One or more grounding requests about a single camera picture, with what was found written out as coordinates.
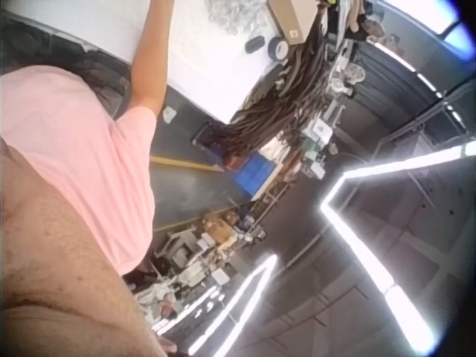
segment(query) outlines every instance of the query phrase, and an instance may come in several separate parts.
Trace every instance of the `ceiling light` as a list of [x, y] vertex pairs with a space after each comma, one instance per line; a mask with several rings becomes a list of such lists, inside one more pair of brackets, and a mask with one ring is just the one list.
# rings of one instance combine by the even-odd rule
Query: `ceiling light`
[[360, 260], [380, 292], [386, 292], [395, 283], [392, 275], [335, 211], [327, 206], [322, 208], [322, 212]]
[[385, 301], [414, 351], [422, 355], [432, 353], [436, 346], [434, 336], [402, 288], [390, 289]]
[[460, 122], [460, 123], [463, 122], [463, 119], [461, 119], [461, 116], [458, 113], [451, 112], [451, 114], [453, 115], [453, 118], [456, 119], [458, 122]]
[[217, 287], [214, 286], [210, 289], [208, 289], [207, 292], [205, 292], [198, 300], [196, 300], [191, 306], [188, 306], [184, 311], [182, 311], [175, 320], [169, 321], [167, 325], [164, 327], [160, 327], [158, 325], [155, 325], [152, 327], [154, 331], [156, 331], [159, 335], [163, 335], [170, 329], [172, 329], [176, 324], [178, 324], [180, 321], [182, 321], [184, 318], [186, 318], [188, 315], [190, 315], [197, 307], [202, 305], [202, 303], [207, 300], [207, 298], [214, 292], [216, 291]]
[[332, 201], [332, 199], [335, 197], [337, 192], [341, 189], [342, 185], [344, 184], [345, 178], [346, 178], [345, 175], [340, 177], [340, 179], [335, 183], [335, 185], [331, 188], [327, 196], [322, 201], [322, 205], [327, 205], [329, 202]]
[[432, 91], [437, 91], [437, 88], [433, 86], [433, 84], [431, 84], [430, 81], [427, 80], [422, 74], [418, 73], [417, 77], [420, 78], [420, 80], [424, 82], [424, 84], [426, 84], [427, 87], [429, 87]]
[[[465, 145], [452, 147], [451, 149], [433, 152], [428, 155], [409, 158], [403, 161], [391, 162], [374, 167], [364, 167], [357, 170], [347, 171], [343, 178], [367, 177], [380, 175], [382, 173], [394, 173], [401, 170], [411, 170], [419, 167], [428, 167], [442, 164], [449, 161], [458, 160], [464, 156], [476, 156], [476, 141], [471, 141]], [[407, 338], [408, 343], [418, 353], [431, 353], [435, 347], [434, 336], [427, 323], [418, 313], [417, 308], [408, 299], [402, 288], [394, 285], [393, 277], [380, 263], [372, 251], [357, 237], [352, 229], [330, 206], [332, 197], [338, 193], [344, 181], [342, 177], [335, 183], [334, 187], [324, 199], [321, 210], [329, 222], [334, 226], [344, 241], [349, 245], [359, 262], [370, 275], [377, 288], [384, 294], [391, 312]]]
[[[263, 292], [267, 282], [269, 281], [269, 278], [271, 276], [271, 272], [273, 271], [274, 266], [276, 265], [276, 262], [277, 262], [277, 256], [273, 255], [273, 256], [269, 257], [261, 266], [256, 268], [253, 271], [253, 273], [248, 275], [248, 277], [245, 279], [243, 284], [237, 290], [235, 295], [231, 298], [228, 305], [223, 309], [223, 311], [220, 312], [220, 314], [216, 317], [216, 319], [212, 322], [212, 324], [205, 330], [205, 333], [202, 336], [200, 336], [192, 344], [192, 346], [190, 346], [190, 349], [188, 350], [189, 355], [193, 356], [196, 353], [196, 351], [198, 351], [203, 346], [203, 344], [209, 339], [209, 337], [212, 336], [212, 334], [215, 333], [216, 329], [218, 329], [218, 327], [226, 319], [229, 312], [236, 306], [236, 304], [238, 303], [238, 300], [242, 297], [243, 293], [248, 288], [248, 286], [250, 285], [253, 278], [256, 275], [258, 275], [260, 272], [264, 271], [263, 276], [261, 277], [261, 280], [258, 283], [258, 287], [254, 291], [253, 296], [251, 297], [250, 301], [248, 302], [248, 304], [245, 307], [245, 312], [243, 313], [243, 315], [241, 316], [241, 318], [239, 320], [239, 323], [237, 325], [235, 325], [235, 328], [233, 329], [233, 331], [231, 333], [231, 334], [236, 334], [236, 337], [239, 335], [239, 333], [241, 332], [242, 326], [244, 326], [246, 321], [249, 319], [254, 307], [256, 307], [257, 302], [261, 297], [261, 293]], [[219, 352], [217, 352], [214, 357], [219, 356], [218, 353], [222, 353], [225, 350], [227, 352], [230, 349], [231, 345], [236, 340], [236, 337], [234, 337], [234, 339], [233, 339], [233, 336], [235, 336], [235, 335], [232, 336], [231, 334], [227, 337], [224, 344], [219, 348]]]
[[377, 47], [380, 51], [385, 52], [388, 56], [394, 58], [398, 62], [400, 62], [402, 65], [404, 65], [407, 69], [409, 69], [412, 72], [416, 72], [415, 68], [410, 65], [407, 61], [405, 61], [403, 58], [395, 54], [394, 52], [390, 51], [388, 48], [386, 48], [383, 45], [380, 45], [378, 42], [374, 44], [375, 47]]
[[246, 321], [248, 321], [248, 319], [251, 317], [251, 314], [253, 313], [254, 309], [256, 308], [256, 305], [258, 304], [258, 301], [260, 301], [261, 294], [263, 293], [266, 285], [269, 282], [269, 278], [271, 277], [271, 273], [273, 272], [273, 268], [276, 262], [277, 257], [273, 256], [268, 259], [267, 263], [265, 263], [267, 265], [267, 269], [263, 273], [263, 276], [261, 277], [261, 280], [258, 283], [258, 287], [254, 291], [253, 296], [251, 296], [248, 305], [246, 305], [245, 311], [239, 317], [239, 322], [231, 330], [230, 335], [228, 335], [225, 342], [218, 349], [218, 351], [216, 351], [213, 357], [224, 357], [230, 350], [231, 346], [233, 346], [233, 343], [237, 340], [239, 334], [242, 332], [243, 327], [246, 324]]
[[210, 295], [210, 299], [214, 299], [216, 298], [218, 295], [220, 295], [220, 292], [218, 290], [215, 290], [211, 295]]
[[464, 149], [464, 155], [476, 156], [476, 140], [469, 144], [466, 144], [466, 147]]
[[354, 179], [358, 177], [396, 173], [403, 170], [412, 170], [420, 167], [443, 164], [445, 162], [461, 158], [462, 148], [463, 146], [452, 147], [451, 149], [436, 151], [428, 155], [417, 156], [416, 158], [408, 158], [403, 161], [394, 161], [388, 164], [364, 167], [357, 170], [347, 171], [343, 174], [343, 176]]

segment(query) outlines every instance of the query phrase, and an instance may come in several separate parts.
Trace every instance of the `black object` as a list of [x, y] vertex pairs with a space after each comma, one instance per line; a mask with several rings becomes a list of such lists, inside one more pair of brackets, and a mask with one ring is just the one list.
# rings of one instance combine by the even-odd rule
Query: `black object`
[[245, 51], [247, 54], [253, 54], [266, 44], [263, 36], [257, 36], [250, 39], [245, 45]]
[[284, 61], [289, 54], [288, 42], [283, 38], [276, 36], [268, 45], [268, 55], [274, 61]]

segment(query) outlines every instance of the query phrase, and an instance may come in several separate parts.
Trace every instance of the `workbench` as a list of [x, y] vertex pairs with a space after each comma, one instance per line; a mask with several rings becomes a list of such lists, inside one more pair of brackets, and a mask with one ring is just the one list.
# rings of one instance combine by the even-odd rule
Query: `workbench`
[[[345, 7], [351, 1], [341, 3]], [[30, 25], [132, 63], [149, 0], [13, 0], [4, 1], [3, 8]], [[168, 84], [203, 112], [228, 124], [274, 64], [267, 46], [246, 54], [247, 35], [227, 35], [208, 18], [203, 0], [175, 0]], [[260, 35], [266, 43], [280, 35], [267, 8]]]

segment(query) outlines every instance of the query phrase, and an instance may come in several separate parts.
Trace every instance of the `bundle of cables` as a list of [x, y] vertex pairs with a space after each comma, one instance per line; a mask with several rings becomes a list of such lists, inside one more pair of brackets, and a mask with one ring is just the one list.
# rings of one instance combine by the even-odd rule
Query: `bundle of cables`
[[237, 112], [232, 124], [214, 125], [213, 142], [235, 156], [248, 156], [277, 136], [295, 147], [302, 128], [324, 107], [330, 70], [325, 47], [319, 13], [307, 40], [291, 48], [276, 81], [282, 85]]

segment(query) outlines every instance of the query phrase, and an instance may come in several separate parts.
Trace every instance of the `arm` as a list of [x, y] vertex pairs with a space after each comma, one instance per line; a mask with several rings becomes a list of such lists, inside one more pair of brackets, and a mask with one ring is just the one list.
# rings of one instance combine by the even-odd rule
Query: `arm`
[[6, 355], [165, 357], [82, 217], [19, 152], [0, 153]]
[[353, 0], [352, 8], [350, 9], [349, 16], [347, 17], [347, 26], [352, 32], [358, 31], [358, 11], [360, 8], [361, 0]]
[[365, 14], [364, 0], [358, 0], [358, 14], [359, 15]]
[[158, 115], [167, 90], [167, 55], [173, 0], [150, 0], [144, 32], [132, 62], [129, 108], [144, 106]]

